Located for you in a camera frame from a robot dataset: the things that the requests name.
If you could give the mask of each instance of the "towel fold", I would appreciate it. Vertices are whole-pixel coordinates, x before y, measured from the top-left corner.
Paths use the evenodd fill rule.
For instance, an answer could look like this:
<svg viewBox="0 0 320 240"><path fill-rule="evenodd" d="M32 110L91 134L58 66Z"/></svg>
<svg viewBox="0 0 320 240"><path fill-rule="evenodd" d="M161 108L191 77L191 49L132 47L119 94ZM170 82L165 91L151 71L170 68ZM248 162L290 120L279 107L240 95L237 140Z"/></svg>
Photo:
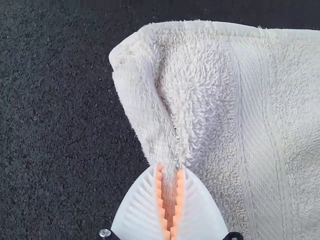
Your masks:
<svg viewBox="0 0 320 240"><path fill-rule="evenodd" d="M152 23L109 60L143 152L163 163L169 187L177 167L190 167L230 231L318 239L319 31Z"/></svg>

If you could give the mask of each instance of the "orange gripper pad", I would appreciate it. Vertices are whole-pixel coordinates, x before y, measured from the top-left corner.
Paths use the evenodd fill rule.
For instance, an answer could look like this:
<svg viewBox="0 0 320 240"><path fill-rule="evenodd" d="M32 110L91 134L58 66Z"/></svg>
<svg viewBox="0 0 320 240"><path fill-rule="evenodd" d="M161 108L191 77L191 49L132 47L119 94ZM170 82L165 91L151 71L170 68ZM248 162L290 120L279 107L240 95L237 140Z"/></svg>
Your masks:
<svg viewBox="0 0 320 240"><path fill-rule="evenodd" d="M157 166L156 196L157 196L160 220L162 222L162 227L163 227L164 240L170 240L171 237L170 237L170 231L168 231L168 220L165 219L164 201L162 199L162 169L163 167L161 165Z"/></svg>

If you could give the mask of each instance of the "gray textured surface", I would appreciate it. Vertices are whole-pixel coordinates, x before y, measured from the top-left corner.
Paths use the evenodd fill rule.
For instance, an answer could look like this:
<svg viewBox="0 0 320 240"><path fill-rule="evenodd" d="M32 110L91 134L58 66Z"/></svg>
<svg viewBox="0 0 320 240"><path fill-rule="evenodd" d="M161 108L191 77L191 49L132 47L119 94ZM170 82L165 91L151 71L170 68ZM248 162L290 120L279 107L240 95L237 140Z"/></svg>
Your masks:
<svg viewBox="0 0 320 240"><path fill-rule="evenodd" d="M108 61L129 34L199 18L320 29L320 1L171 2L100 10L0 3L1 240L91 240L147 167Z"/></svg>

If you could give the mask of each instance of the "black background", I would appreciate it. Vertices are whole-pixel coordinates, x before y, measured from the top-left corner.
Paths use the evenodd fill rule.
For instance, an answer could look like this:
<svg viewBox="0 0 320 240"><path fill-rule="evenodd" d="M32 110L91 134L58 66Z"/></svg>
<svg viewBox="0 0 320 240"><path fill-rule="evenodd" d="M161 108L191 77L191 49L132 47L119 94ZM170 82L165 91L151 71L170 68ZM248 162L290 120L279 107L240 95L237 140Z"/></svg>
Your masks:
<svg viewBox="0 0 320 240"><path fill-rule="evenodd" d="M0 239L94 239L147 168L110 50L151 22L320 29L318 0L0 0Z"/></svg>

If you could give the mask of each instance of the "terry cloth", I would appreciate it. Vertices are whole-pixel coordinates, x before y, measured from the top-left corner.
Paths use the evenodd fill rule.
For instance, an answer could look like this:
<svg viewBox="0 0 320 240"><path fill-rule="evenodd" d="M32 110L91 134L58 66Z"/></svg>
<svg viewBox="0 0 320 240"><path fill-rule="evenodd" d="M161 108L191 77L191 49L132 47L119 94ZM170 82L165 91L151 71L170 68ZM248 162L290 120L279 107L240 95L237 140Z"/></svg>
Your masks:
<svg viewBox="0 0 320 240"><path fill-rule="evenodd" d="M187 166L246 240L319 238L319 31L152 23L109 60L143 152L164 165L169 187Z"/></svg>

